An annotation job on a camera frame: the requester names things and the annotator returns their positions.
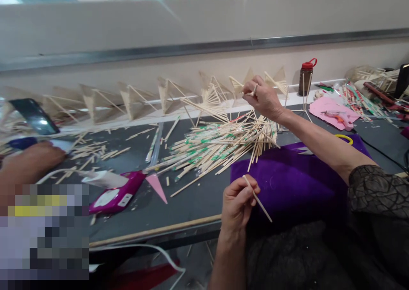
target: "scissors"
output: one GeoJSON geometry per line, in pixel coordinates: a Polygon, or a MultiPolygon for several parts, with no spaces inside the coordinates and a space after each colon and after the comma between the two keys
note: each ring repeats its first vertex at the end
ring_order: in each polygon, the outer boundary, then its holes
{"type": "MultiPolygon", "coordinates": [[[[335,136],[338,137],[338,138],[341,138],[341,139],[346,139],[348,141],[349,145],[352,145],[354,143],[354,141],[350,137],[348,137],[346,135],[335,135],[335,136]]],[[[304,152],[298,153],[299,155],[313,155],[314,154],[306,146],[297,148],[297,150],[303,150],[304,151],[304,152]]]]}

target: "metal trim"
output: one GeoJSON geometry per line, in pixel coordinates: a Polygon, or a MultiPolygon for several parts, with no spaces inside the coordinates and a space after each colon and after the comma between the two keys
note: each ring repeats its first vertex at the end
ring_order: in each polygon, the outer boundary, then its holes
{"type": "Polygon", "coordinates": [[[311,34],[288,37],[246,39],[226,42],[207,42],[171,46],[117,49],[101,52],[79,52],[71,54],[20,57],[0,60],[0,72],[23,69],[40,69],[56,66],[127,61],[156,57],[197,55],[215,52],[234,52],[252,49],[268,49],[289,46],[341,43],[362,40],[379,40],[409,37],[409,28],[311,34]]]}

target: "white wall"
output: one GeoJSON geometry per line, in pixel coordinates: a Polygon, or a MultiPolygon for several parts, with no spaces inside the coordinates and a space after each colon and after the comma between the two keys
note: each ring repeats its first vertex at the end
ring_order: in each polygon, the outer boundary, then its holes
{"type": "Polygon", "coordinates": [[[395,67],[409,61],[409,38],[374,40],[337,44],[226,52],[206,55],[165,57],[146,60],[66,66],[0,74],[1,86],[15,86],[46,94],[52,86],[77,89],[78,83],[117,91],[116,83],[123,81],[140,89],[157,92],[157,77],[170,78],[181,86],[198,90],[198,71],[215,75],[229,85],[228,76],[242,81],[250,66],[256,74],[270,75],[285,66],[288,84],[298,84],[302,62],[316,57],[313,81],[343,78],[350,68],[359,65],[395,67]]]}
{"type": "Polygon", "coordinates": [[[38,54],[406,28],[407,6],[407,0],[4,5],[0,10],[0,61],[38,54]]]}

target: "hand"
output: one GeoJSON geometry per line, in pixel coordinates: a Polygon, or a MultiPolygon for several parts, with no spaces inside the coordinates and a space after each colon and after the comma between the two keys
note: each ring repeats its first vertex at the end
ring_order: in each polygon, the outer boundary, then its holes
{"type": "Polygon", "coordinates": [[[278,99],[276,90],[266,84],[259,75],[246,82],[243,87],[243,93],[243,99],[252,105],[255,110],[270,120],[279,123],[280,116],[285,109],[278,99]],[[247,95],[254,90],[256,84],[258,84],[256,95],[254,97],[247,95]]]}
{"type": "Polygon", "coordinates": [[[6,158],[1,172],[13,178],[14,184],[35,184],[50,169],[63,162],[65,154],[51,142],[40,142],[17,156],[6,158]]]}
{"type": "Polygon", "coordinates": [[[257,201],[253,197],[253,190],[260,193],[257,181],[246,175],[251,187],[247,187],[244,178],[233,181],[223,193],[222,230],[233,233],[243,230],[250,218],[251,209],[257,201]]]}

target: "brown bottle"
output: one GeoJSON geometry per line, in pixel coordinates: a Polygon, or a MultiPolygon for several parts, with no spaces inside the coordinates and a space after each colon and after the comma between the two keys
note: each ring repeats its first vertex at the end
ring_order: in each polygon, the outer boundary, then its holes
{"type": "Polygon", "coordinates": [[[304,62],[301,66],[300,70],[300,83],[298,86],[298,95],[300,96],[307,96],[310,92],[311,86],[311,79],[312,79],[312,71],[313,67],[317,64],[317,59],[312,58],[308,62],[304,62]]]}

